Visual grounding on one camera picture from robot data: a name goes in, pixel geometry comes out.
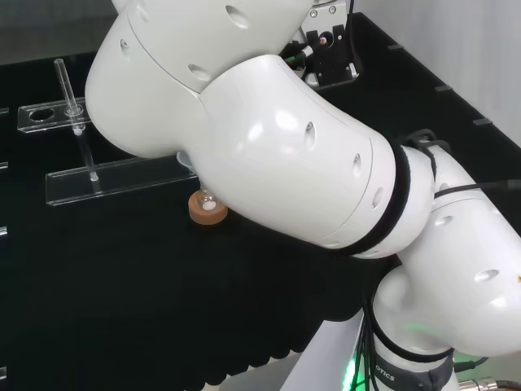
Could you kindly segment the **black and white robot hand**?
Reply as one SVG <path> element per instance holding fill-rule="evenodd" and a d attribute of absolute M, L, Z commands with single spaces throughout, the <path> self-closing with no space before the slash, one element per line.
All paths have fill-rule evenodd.
<path fill-rule="evenodd" d="M 315 90 L 355 81 L 363 70 L 354 43 L 354 1 L 315 1 L 300 31 L 313 53 L 303 79 Z"/>

